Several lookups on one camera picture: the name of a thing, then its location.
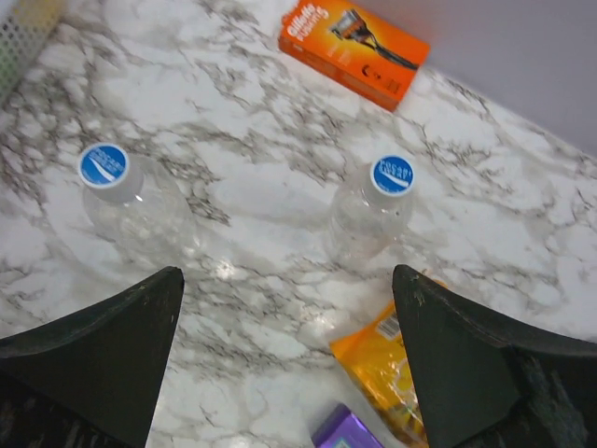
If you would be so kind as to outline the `clear bottle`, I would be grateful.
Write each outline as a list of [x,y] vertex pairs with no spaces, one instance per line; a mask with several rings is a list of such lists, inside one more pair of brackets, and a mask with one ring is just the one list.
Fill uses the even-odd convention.
[[330,205],[326,252],[339,265],[356,266],[379,255],[399,239],[412,215],[414,191],[395,205],[378,206],[368,200],[363,187],[372,163],[349,174]]
[[141,191],[130,202],[109,203],[81,181],[88,218],[103,237],[143,258],[191,262],[201,253],[202,235],[184,194],[158,161],[126,152],[143,171]]

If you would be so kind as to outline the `blue cap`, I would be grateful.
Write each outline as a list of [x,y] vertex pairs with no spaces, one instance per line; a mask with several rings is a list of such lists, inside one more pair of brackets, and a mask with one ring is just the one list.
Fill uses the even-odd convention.
[[132,201],[144,182],[139,163],[123,148],[111,143],[87,147],[80,155],[77,169],[86,188],[109,203]]

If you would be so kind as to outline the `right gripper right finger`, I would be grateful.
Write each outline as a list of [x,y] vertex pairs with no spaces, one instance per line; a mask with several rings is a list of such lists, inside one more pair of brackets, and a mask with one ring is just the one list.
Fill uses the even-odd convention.
[[392,289],[430,446],[595,446],[595,343],[498,313],[405,264]]

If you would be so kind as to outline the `blue cap table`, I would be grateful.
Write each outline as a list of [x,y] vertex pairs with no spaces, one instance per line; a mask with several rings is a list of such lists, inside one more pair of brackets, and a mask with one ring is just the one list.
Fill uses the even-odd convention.
[[414,191],[415,171],[412,164],[397,155],[386,155],[368,168],[363,187],[368,200],[378,206],[395,205]]

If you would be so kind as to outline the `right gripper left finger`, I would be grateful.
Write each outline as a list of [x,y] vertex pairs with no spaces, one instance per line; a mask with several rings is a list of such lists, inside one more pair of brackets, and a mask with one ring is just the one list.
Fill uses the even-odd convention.
[[2,446],[145,446],[184,285],[182,271],[166,267],[2,339]]

